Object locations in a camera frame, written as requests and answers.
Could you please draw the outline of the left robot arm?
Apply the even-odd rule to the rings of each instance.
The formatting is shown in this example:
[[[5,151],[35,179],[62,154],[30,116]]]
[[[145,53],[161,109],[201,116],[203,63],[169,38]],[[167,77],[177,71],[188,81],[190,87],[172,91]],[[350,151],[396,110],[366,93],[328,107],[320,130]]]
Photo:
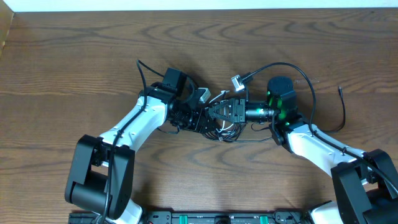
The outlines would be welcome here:
[[[65,200],[91,211],[88,217],[71,216],[70,223],[139,223],[142,208],[131,200],[134,161],[147,138],[165,122],[178,130],[201,132],[208,118],[201,105],[207,88],[153,83],[139,94],[137,103],[118,124],[98,137],[84,135],[75,148],[65,189]]]

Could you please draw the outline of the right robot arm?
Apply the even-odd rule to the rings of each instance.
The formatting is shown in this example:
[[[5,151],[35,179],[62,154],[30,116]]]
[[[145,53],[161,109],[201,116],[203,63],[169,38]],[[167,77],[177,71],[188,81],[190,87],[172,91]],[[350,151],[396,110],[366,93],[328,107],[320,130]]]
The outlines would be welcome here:
[[[272,138],[290,153],[327,173],[336,200],[308,213],[312,223],[397,223],[397,170],[383,150],[365,152],[333,139],[310,124],[297,109],[293,82],[271,78],[267,101],[224,100],[208,110],[230,123],[269,123]]]

